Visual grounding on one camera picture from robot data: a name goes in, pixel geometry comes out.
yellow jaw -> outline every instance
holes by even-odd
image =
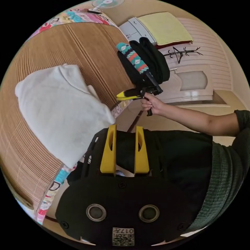
[[[128,97],[126,97],[126,96],[124,95],[124,91],[121,92],[121,93],[119,93],[119,94],[116,96],[116,100],[117,100],[117,101],[126,101],[126,100],[131,100],[131,99],[136,99],[136,98],[138,98],[138,97],[137,97],[137,96],[128,96]]]
[[[135,174],[148,174],[149,164],[147,148],[144,139],[143,127],[136,126],[135,133]],[[108,130],[103,151],[100,171],[103,174],[116,175],[116,125],[111,125]]]

hand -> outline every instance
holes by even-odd
[[[158,98],[156,98],[154,95],[150,95],[149,93],[145,93],[144,98],[141,99],[142,107],[144,108],[144,111],[152,110],[152,113],[155,115],[161,114],[163,107],[165,103],[160,101]]]

frosted glass panel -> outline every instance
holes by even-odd
[[[205,89],[208,84],[208,79],[203,71],[189,71],[177,73],[182,80],[182,90]]]

green sweater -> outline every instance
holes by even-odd
[[[250,167],[250,111],[235,110],[235,113],[240,133],[232,146],[213,142],[208,191],[200,212],[186,233],[211,225],[224,213],[238,193]]]

electric fan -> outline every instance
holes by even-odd
[[[124,3],[124,0],[95,0],[92,2],[94,8],[88,9],[88,12],[101,14],[102,12],[99,10],[99,8],[101,9],[113,8],[122,3]]]

